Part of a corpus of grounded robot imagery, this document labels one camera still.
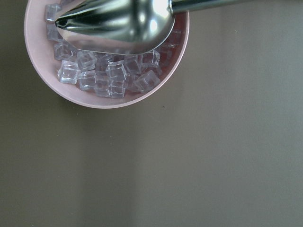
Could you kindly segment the clear ice cube right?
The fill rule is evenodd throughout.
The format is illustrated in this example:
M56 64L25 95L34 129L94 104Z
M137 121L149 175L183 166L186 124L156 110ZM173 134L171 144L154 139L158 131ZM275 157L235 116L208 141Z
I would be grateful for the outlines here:
M159 85L160 79L156 73L152 70L145 72L138 79L135 80L134 85L142 93L149 92L153 90L157 85Z

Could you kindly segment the clear ice cube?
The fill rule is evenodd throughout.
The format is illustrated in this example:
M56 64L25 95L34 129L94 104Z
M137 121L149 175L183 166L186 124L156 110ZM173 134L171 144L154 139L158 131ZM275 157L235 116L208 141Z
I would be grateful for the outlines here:
M157 85L159 85L160 79L156 73L152 70L145 72L138 79L135 80L134 85L142 93L149 92L153 90Z
M109 62L106 73L110 79L118 81L126 80L127 73L124 67L124 60Z
M58 70L58 79L61 83L76 84L80 74L80 69L76 62L65 61L61 62Z

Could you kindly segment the clear ice cube centre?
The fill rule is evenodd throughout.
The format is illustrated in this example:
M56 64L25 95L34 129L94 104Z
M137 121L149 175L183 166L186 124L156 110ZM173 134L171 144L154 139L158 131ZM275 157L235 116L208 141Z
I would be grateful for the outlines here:
M126 80L127 73L124 67L124 60L109 62L106 73L110 79L118 81Z

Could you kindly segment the metal scoop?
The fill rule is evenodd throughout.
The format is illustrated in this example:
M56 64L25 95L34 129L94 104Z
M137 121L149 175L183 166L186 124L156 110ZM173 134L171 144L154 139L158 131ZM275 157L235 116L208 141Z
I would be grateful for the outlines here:
M55 26L80 50L119 55L149 52L169 37L178 15L242 4L241 0L79 0Z

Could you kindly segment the pink bowl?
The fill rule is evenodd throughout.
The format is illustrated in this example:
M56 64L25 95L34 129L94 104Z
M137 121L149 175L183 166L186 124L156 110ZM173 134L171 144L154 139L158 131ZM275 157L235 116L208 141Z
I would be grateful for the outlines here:
M143 94L126 91L124 98L103 98L92 92L79 90L75 85L61 83L57 71L61 62L54 58L53 44L46 38L45 6L53 0L30 0L24 19L24 37L30 60L44 83L61 97L90 108L113 109L140 102L159 90L173 75L184 55L189 35L189 13L176 15L176 29L181 30L180 44L173 48L172 57L160 76L160 84Z

